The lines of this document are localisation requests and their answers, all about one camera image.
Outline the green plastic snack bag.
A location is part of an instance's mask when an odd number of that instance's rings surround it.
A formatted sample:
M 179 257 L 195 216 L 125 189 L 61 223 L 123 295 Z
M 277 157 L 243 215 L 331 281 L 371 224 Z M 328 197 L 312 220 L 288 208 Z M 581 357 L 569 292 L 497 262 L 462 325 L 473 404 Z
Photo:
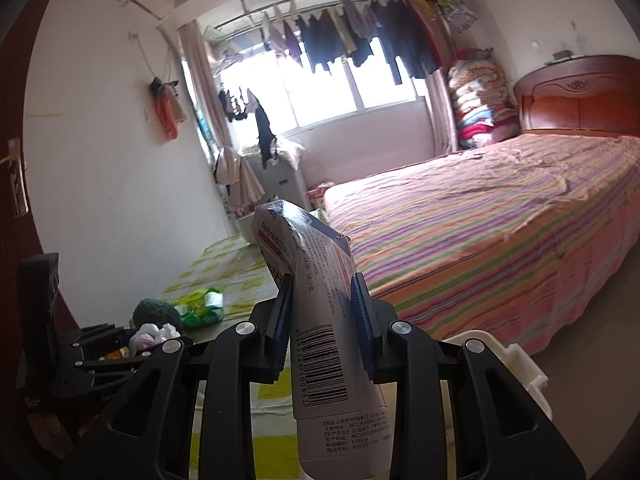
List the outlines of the green plastic snack bag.
M 224 294 L 215 287 L 194 290 L 174 302 L 182 327 L 197 330 L 224 319 Z

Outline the white toothpaste tube box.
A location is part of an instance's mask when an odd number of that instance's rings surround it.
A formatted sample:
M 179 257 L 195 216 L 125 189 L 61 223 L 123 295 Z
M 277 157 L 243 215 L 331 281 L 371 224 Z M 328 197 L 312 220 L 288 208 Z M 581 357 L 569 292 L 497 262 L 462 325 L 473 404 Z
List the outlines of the white toothpaste tube box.
M 252 230 L 276 283 L 293 279 L 293 413 L 313 479 L 371 479 L 390 469 L 393 425 L 358 346 L 346 238 L 285 200 L 260 206 Z

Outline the white plastic trash bin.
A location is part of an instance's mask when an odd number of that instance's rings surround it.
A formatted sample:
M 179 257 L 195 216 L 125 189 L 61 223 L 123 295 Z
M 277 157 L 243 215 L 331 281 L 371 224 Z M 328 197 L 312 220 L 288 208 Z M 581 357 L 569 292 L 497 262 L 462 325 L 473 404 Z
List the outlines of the white plastic trash bin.
M 552 420 L 552 408 L 542 392 L 548 386 L 549 377 L 544 374 L 533 358 L 519 344 L 509 344 L 505 347 L 496 337 L 484 330 L 467 330 L 445 339 L 445 342 L 462 346 L 465 341 L 472 338 L 480 340 L 495 353 L 504 366 L 518 378 L 521 385 L 546 413 L 548 419 Z

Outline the crumpled white tissue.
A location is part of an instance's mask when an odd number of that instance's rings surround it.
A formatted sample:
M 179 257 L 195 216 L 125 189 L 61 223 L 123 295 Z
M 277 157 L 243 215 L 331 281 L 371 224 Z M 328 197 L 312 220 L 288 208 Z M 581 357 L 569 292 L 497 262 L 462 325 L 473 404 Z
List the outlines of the crumpled white tissue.
M 146 351 L 157 344 L 163 344 L 169 339 L 179 337 L 180 333 L 170 323 L 165 323 L 162 327 L 158 327 L 154 323 L 145 323 L 130 338 L 130 356 L 136 356 L 138 353 Z

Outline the dark green round ball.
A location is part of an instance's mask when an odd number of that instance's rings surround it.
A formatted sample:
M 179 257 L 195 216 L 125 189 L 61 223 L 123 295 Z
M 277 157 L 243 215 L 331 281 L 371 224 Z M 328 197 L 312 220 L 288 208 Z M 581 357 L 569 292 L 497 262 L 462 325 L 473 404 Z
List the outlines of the dark green round ball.
M 140 328 L 144 324 L 155 324 L 158 328 L 162 328 L 165 324 L 175 327 L 178 332 L 182 331 L 182 322 L 180 313 L 168 302 L 145 298 L 141 300 L 132 312 L 131 323 L 134 327 Z

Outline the yellow checkered tablecloth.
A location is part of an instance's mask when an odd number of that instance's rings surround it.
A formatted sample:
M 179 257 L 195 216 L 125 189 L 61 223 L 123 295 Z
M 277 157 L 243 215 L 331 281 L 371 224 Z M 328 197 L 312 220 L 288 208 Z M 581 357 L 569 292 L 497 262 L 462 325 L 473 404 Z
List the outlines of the yellow checkered tablecloth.
M 239 235 L 207 247 L 160 299 L 182 304 L 184 297 L 210 288 L 222 292 L 224 319 L 194 330 L 190 338 L 195 342 L 209 341 L 226 328 L 246 321 L 254 304 L 273 298 L 278 291 L 258 247 Z M 256 477 L 305 479 L 298 457 L 289 365 L 274 384 L 250 386 L 250 409 Z

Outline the striped bed sheet mattress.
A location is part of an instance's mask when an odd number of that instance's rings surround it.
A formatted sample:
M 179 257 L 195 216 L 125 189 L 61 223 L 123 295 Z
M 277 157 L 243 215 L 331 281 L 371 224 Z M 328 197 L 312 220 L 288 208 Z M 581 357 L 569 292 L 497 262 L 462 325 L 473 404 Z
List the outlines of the striped bed sheet mattress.
M 638 242 L 639 142 L 523 134 L 335 185 L 324 213 L 402 320 L 537 353 Z

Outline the white storage box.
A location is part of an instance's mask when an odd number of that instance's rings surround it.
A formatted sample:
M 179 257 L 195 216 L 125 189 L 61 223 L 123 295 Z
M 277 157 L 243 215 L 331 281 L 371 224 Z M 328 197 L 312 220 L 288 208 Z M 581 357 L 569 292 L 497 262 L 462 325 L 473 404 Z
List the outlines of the white storage box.
M 240 235 L 250 245 L 256 245 L 256 238 L 252 229 L 252 222 L 254 219 L 255 211 L 250 208 L 238 209 L 234 213 L 234 220 L 236 227 Z

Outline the white washing machine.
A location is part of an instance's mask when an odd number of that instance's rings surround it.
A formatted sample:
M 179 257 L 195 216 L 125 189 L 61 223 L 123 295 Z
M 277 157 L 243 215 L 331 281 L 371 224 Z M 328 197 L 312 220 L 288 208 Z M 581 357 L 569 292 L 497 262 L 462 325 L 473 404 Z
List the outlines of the white washing machine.
M 243 157 L 265 190 L 260 204 L 286 200 L 300 208 L 311 210 L 302 171 L 304 154 L 305 149 L 300 144 L 283 139 L 277 146 L 278 158 L 269 159 L 267 166 L 263 167 L 258 145 L 244 151 Z

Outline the right pink curtain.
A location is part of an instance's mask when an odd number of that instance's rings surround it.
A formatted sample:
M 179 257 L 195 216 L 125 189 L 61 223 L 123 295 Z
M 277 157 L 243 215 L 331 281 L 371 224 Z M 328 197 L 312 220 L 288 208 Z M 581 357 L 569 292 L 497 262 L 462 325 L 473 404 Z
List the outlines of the right pink curtain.
M 454 153 L 458 150 L 457 129 L 444 71 L 441 68 L 435 70 L 425 82 L 435 155 Z

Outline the pink curtain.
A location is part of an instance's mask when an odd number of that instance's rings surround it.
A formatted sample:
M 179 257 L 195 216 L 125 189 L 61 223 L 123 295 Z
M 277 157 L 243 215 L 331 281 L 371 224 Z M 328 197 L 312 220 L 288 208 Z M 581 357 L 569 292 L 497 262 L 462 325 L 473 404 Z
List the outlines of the pink curtain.
M 458 150 L 457 129 L 444 71 L 441 68 L 435 70 L 425 82 L 435 155 L 454 153 Z
M 200 100 L 209 128 L 212 130 L 217 148 L 231 148 L 232 140 L 224 114 L 213 71 L 208 62 L 205 41 L 197 21 L 190 21 L 178 29 L 186 64 L 189 65 L 191 78 Z

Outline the stack of folded quilts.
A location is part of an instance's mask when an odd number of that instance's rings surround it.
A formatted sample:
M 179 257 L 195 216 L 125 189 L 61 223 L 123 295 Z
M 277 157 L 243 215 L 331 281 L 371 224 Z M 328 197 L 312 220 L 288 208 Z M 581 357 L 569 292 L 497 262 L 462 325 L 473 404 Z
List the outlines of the stack of folded quilts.
M 448 90 L 462 150 L 497 144 L 521 134 L 506 74 L 491 49 L 460 51 L 448 73 Z

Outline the left pink curtain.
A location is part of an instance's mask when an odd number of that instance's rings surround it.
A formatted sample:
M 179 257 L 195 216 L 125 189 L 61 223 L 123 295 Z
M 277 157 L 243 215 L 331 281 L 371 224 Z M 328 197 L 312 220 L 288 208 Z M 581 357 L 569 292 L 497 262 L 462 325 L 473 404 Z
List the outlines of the left pink curtain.
M 189 65 L 191 78 L 200 100 L 209 128 L 212 130 L 217 148 L 231 148 L 232 140 L 224 114 L 213 71 L 208 62 L 205 41 L 197 21 L 190 21 L 178 29 L 186 64 Z

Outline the red wooden headboard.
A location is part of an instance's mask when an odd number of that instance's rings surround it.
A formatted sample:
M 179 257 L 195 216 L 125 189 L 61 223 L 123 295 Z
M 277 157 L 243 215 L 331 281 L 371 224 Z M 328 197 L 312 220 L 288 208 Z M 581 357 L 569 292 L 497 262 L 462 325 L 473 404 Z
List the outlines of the red wooden headboard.
M 640 62 L 625 55 L 572 58 L 514 84 L 521 130 L 566 136 L 639 135 Z

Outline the hanging dark clothes row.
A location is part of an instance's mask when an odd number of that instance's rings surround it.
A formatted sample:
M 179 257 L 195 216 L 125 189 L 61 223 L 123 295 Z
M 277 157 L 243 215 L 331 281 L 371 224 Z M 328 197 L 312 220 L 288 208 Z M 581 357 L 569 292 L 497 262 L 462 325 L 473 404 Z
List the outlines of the hanging dark clothes row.
M 372 0 L 361 6 L 341 0 L 319 15 L 306 18 L 290 6 L 294 21 L 288 22 L 280 10 L 264 14 L 260 39 L 265 48 L 312 70 L 347 58 L 353 66 L 363 66 L 374 55 L 372 42 L 382 49 L 393 83 L 402 83 L 403 67 L 413 79 L 425 79 L 442 68 L 442 57 L 426 17 L 409 0 Z

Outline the clothes on wall hook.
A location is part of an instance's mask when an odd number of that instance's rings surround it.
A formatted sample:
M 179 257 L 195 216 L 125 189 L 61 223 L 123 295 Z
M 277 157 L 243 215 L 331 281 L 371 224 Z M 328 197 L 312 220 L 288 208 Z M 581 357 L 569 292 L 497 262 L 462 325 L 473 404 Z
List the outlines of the clothes on wall hook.
M 158 77 L 149 84 L 156 116 L 171 141 L 178 139 L 178 125 L 186 121 L 186 113 L 178 99 L 178 84 L 178 80 L 165 82 Z

